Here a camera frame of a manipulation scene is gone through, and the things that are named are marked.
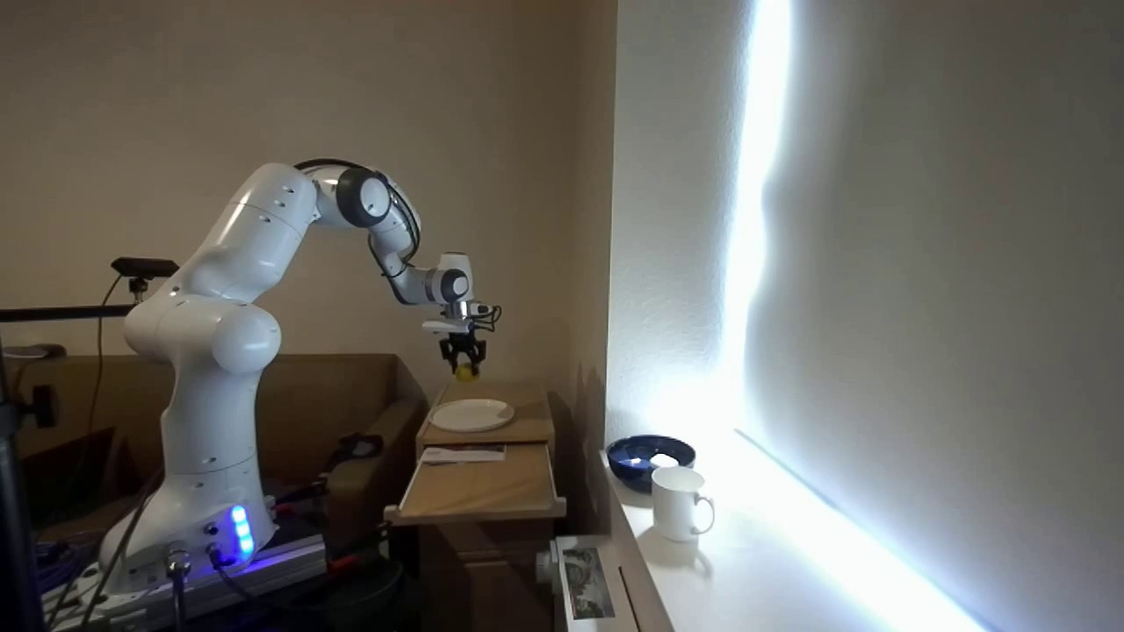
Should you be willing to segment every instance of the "white plate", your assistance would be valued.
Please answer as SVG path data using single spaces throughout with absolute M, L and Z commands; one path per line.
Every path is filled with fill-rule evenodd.
M 490 400 L 490 395 L 450 400 L 450 403 L 439 403 L 431 415 L 431 426 L 445 430 L 486 430 L 507 421 L 513 421 L 513 403 Z

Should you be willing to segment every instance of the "wooden cabinet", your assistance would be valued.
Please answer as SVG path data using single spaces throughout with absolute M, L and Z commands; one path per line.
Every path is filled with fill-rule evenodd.
M 463 395 L 507 400 L 513 417 L 490 430 L 435 428 L 431 415 Z M 565 517 L 553 454 L 554 417 L 542 386 L 468 382 L 431 403 L 416 477 L 387 510 L 387 524 L 419 526 L 430 632 L 553 628 L 553 589 L 534 573 Z

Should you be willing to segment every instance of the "blue bowl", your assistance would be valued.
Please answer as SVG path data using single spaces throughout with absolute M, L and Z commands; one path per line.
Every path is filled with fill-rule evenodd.
M 643 493 L 652 490 L 658 457 L 671 457 L 683 468 L 694 462 L 694 448 L 676 435 L 625 435 L 611 442 L 604 454 L 611 475 Z

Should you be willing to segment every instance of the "white mug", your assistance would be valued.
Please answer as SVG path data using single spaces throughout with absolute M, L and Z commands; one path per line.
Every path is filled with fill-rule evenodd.
M 658 468 L 652 469 L 652 517 L 658 534 L 671 539 L 694 539 L 717 519 L 712 497 L 703 493 L 707 477 L 691 468 Z

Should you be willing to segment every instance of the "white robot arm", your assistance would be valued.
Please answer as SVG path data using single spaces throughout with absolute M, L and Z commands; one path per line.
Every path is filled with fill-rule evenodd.
M 124 324 L 136 354 L 171 362 L 176 389 L 163 415 L 165 481 L 136 524 L 124 519 L 102 539 L 102 567 L 116 563 L 106 609 L 169 586 L 171 552 L 187 563 L 178 567 L 213 558 L 239 567 L 273 537 L 254 400 L 282 327 L 254 303 L 284 278 L 313 225 L 367 228 L 398 303 L 439 306 L 430 331 L 445 333 L 445 357 L 468 354 L 479 369 L 476 333 L 495 331 L 499 307 L 476 303 L 468 255 L 443 255 L 431 270 L 410 262 L 422 225 L 384 172 L 335 158 L 258 169 L 205 245 Z

